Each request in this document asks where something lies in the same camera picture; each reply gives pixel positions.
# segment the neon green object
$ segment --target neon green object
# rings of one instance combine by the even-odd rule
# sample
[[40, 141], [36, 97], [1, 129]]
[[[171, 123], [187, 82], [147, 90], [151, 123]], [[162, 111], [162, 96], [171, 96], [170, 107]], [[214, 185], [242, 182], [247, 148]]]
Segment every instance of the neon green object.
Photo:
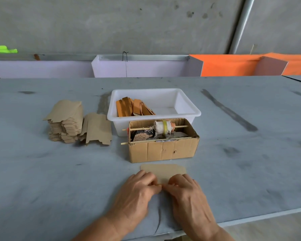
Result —
[[17, 49], [9, 50], [6, 46], [0, 46], [0, 53], [18, 53]]

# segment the plastic tub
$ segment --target plastic tub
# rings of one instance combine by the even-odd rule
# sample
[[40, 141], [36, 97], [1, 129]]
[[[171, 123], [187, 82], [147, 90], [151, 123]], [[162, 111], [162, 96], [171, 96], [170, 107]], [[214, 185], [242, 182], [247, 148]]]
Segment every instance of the plastic tub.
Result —
[[[118, 117], [116, 101], [124, 97], [142, 100], [156, 115]], [[191, 102], [181, 89], [140, 89], [140, 90], [113, 90], [110, 98], [107, 118], [113, 121], [117, 134], [126, 137], [130, 121], [186, 118], [191, 124], [195, 117], [199, 117], [201, 111]]]

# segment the hand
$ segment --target hand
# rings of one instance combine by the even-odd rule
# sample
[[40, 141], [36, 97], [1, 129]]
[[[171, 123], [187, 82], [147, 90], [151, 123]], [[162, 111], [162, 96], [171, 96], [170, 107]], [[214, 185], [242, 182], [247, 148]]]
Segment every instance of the hand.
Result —
[[127, 179], [105, 217], [114, 225], [117, 233], [124, 237], [134, 231], [146, 217], [148, 202], [161, 190], [162, 186], [157, 185], [157, 177], [141, 170]]
[[188, 174], [177, 174], [163, 184], [172, 195], [173, 215], [193, 241], [212, 240], [220, 231], [200, 185]]

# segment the wooden stick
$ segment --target wooden stick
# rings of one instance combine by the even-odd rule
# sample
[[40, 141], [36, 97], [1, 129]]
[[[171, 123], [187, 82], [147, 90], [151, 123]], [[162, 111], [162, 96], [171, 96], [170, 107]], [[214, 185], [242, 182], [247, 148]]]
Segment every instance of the wooden stick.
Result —
[[[169, 139], [191, 139], [193, 137], [183, 137], [183, 138], [169, 138]], [[152, 140], [142, 140], [142, 141], [131, 141], [131, 143], [145, 143], [145, 142], [155, 142], [155, 141], [159, 141], [159, 140], [169, 140], [169, 139], [152, 139]], [[123, 142], [120, 143], [121, 145], [128, 145], [128, 142]]]
[[[183, 125], [183, 126], [175, 126], [175, 128], [186, 128], [188, 127], [187, 125]], [[138, 128], [138, 129], [131, 129], [131, 131], [135, 131], [135, 130], [148, 130], [150, 128]]]

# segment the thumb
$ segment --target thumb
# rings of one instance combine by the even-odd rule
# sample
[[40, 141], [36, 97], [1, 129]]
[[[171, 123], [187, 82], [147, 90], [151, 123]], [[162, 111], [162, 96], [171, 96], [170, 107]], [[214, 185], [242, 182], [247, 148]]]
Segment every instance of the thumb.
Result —
[[178, 196], [179, 187], [177, 187], [175, 185], [165, 183], [165, 184], [163, 184], [163, 189], [166, 190], [171, 195], [173, 195], [174, 197]]
[[162, 191], [162, 185], [161, 184], [157, 184], [157, 185], [153, 184], [153, 185], [150, 185], [148, 187], [151, 190], [152, 196], [154, 194], [158, 194]]

